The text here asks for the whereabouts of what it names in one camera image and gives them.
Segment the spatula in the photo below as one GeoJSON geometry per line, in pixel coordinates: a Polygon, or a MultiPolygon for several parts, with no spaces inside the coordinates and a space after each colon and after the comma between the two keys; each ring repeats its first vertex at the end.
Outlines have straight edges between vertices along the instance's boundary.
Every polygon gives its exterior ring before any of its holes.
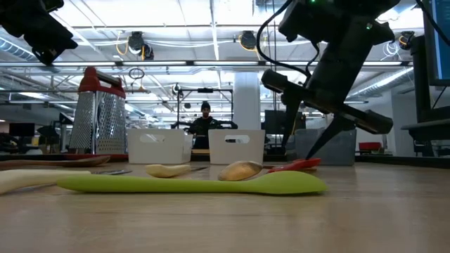
{"type": "Polygon", "coordinates": [[[57,180],[68,176],[107,174],[119,175],[131,172],[130,170],[116,171],[69,171],[57,169],[11,169],[0,172],[0,194],[28,186],[39,186],[48,183],[56,183],[57,180]]]}
{"type": "Polygon", "coordinates": [[[57,182],[58,186],[85,193],[320,193],[325,183],[315,176],[282,171],[249,181],[199,181],[150,179],[135,176],[80,175],[57,182]]]}
{"type": "Polygon", "coordinates": [[[59,167],[95,167],[109,161],[110,156],[92,157],[80,160],[67,161],[38,161],[38,160],[10,160],[0,162],[0,170],[7,170],[12,167],[35,166],[59,166],[59,167]]]}

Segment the gray plastic bin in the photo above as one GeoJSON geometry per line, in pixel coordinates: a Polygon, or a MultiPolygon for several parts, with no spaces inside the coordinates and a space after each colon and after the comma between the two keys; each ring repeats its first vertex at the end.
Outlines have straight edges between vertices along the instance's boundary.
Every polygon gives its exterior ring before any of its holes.
{"type": "MultiPolygon", "coordinates": [[[[305,158],[325,129],[299,129],[295,132],[297,159],[305,158]]],[[[343,131],[325,144],[315,155],[322,165],[352,166],[356,148],[356,129],[343,131]]]]}

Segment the box grater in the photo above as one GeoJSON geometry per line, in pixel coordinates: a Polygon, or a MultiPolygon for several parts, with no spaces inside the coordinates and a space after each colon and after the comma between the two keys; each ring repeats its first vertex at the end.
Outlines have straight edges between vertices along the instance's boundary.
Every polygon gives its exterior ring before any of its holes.
{"type": "Polygon", "coordinates": [[[88,67],[78,91],[69,147],[79,153],[125,154],[126,95],[122,81],[88,67]]]}

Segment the red object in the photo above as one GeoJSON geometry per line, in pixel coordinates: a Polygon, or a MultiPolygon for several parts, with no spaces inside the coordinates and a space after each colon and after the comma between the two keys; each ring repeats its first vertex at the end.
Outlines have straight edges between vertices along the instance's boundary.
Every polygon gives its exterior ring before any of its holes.
{"type": "MultiPolygon", "coordinates": [[[[87,159],[87,158],[100,157],[100,156],[105,156],[105,155],[64,154],[64,158],[67,159],[67,160],[79,160],[79,159],[87,159]]],[[[113,155],[108,155],[108,156],[111,157],[109,162],[128,162],[128,155],[127,154],[123,154],[123,155],[113,154],[113,155]]]]}
{"type": "Polygon", "coordinates": [[[306,171],[306,172],[313,172],[316,171],[314,167],[319,165],[321,163],[320,158],[311,158],[309,160],[305,159],[298,159],[295,160],[291,164],[287,164],[280,167],[275,167],[273,169],[270,169],[267,173],[273,173],[273,172],[279,172],[279,171],[306,171]]]}
{"type": "Polygon", "coordinates": [[[103,91],[106,93],[115,94],[121,98],[127,97],[124,89],[122,88],[121,79],[111,77],[108,74],[97,71],[94,67],[87,67],[84,71],[84,77],[78,88],[78,92],[83,91],[103,91]]]}
{"type": "Polygon", "coordinates": [[[359,150],[379,150],[381,143],[359,143],[359,150]]]}

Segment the person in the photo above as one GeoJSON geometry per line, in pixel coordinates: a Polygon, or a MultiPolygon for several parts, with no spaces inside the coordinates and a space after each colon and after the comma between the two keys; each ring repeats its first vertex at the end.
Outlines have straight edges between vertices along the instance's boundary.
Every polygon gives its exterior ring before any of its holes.
{"type": "Polygon", "coordinates": [[[195,149],[210,148],[210,142],[208,139],[208,131],[210,129],[220,129],[221,124],[230,124],[232,129],[238,128],[238,125],[234,122],[223,122],[211,117],[211,105],[206,101],[203,102],[201,111],[202,117],[197,118],[189,128],[189,132],[196,134],[195,143],[193,146],[195,149]]]}

